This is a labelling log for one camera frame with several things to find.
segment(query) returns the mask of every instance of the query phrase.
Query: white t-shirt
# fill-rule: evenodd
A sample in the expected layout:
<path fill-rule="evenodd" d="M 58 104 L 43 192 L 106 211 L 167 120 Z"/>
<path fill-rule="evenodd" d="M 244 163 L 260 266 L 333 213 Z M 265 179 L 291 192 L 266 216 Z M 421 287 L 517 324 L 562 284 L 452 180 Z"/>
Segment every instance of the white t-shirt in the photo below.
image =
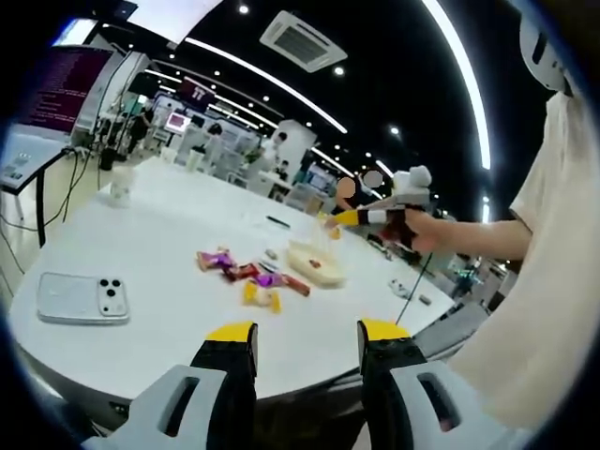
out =
<path fill-rule="evenodd" d="M 583 103 L 551 98 L 544 141 L 511 206 L 532 231 L 517 283 L 449 362 L 509 427 L 543 425 L 600 324 L 599 152 Z"/>

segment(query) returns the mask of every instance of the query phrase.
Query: chair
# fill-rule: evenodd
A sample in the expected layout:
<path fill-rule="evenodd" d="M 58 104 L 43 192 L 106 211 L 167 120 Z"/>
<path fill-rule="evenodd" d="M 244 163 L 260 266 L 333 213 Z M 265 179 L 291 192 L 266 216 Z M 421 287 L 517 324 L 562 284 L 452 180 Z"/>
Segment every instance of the chair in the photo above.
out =
<path fill-rule="evenodd" d="M 314 187 L 296 183 L 283 203 L 298 211 L 306 212 L 317 195 L 318 191 Z"/>
<path fill-rule="evenodd" d="M 273 189 L 273 181 L 258 174 L 247 182 L 247 189 L 255 194 L 268 197 Z"/>
<path fill-rule="evenodd" d="M 248 180 L 236 172 L 229 172 L 227 174 L 227 182 L 231 185 L 238 186 L 239 188 L 248 187 Z"/>

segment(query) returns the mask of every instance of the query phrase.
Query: floor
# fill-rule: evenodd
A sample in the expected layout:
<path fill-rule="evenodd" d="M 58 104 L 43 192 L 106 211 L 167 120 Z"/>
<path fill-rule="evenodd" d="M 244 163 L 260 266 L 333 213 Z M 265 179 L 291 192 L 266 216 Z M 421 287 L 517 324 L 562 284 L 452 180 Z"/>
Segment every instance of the floor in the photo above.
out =
<path fill-rule="evenodd" d="M 125 163 L 115 163 L 118 166 L 135 166 L 140 162 L 150 158 L 152 153 L 142 151 L 135 154 Z M 75 168 L 76 158 L 63 157 L 53 164 L 46 171 L 46 181 L 44 189 L 44 218 L 48 222 L 54 218 L 61 208 L 67 193 L 68 186 Z M 67 218 L 78 208 L 86 204 L 92 196 L 98 191 L 98 172 L 99 185 L 104 188 L 111 183 L 113 173 L 98 170 L 98 158 L 90 157 L 87 166 L 84 167 L 84 158 L 79 157 L 77 161 L 77 172 L 75 180 L 81 177 L 77 186 L 72 190 L 68 203 Z M 24 221 L 20 222 L 17 213 L 15 197 L 6 193 L 2 194 L 0 206 L 2 208 L 2 217 L 0 217 L 0 231 L 6 240 L 0 240 L 0 296 L 3 305 L 9 308 L 12 301 L 12 293 L 19 287 L 23 271 L 26 271 L 36 260 L 39 254 L 38 234 L 36 232 L 23 230 L 21 228 L 8 225 L 20 225 L 31 230 L 37 228 L 36 225 L 36 185 L 35 182 L 26 187 L 19 195 L 21 201 Z M 52 240 L 53 235 L 63 223 L 64 209 L 61 214 L 46 226 L 47 240 Z M 10 251 L 14 252 L 17 259 L 12 257 Z"/>

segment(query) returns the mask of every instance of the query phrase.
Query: ceiling air conditioner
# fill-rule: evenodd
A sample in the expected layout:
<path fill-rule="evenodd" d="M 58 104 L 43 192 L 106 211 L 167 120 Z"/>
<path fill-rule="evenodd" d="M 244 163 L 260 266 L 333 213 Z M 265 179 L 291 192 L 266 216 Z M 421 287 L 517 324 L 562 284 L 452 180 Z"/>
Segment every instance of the ceiling air conditioner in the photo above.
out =
<path fill-rule="evenodd" d="M 316 72 L 348 57 L 331 39 L 287 11 L 281 11 L 261 36 L 261 44 Z"/>

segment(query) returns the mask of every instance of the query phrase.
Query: wrapped candy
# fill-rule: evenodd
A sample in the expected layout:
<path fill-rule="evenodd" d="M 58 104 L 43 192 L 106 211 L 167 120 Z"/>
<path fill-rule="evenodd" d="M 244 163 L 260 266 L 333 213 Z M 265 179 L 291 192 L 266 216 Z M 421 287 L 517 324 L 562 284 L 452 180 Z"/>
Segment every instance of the wrapped candy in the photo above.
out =
<path fill-rule="evenodd" d="M 219 248 L 217 253 L 197 251 L 196 262 L 203 272 L 210 269 L 226 269 L 236 266 L 229 250 L 226 248 Z"/>

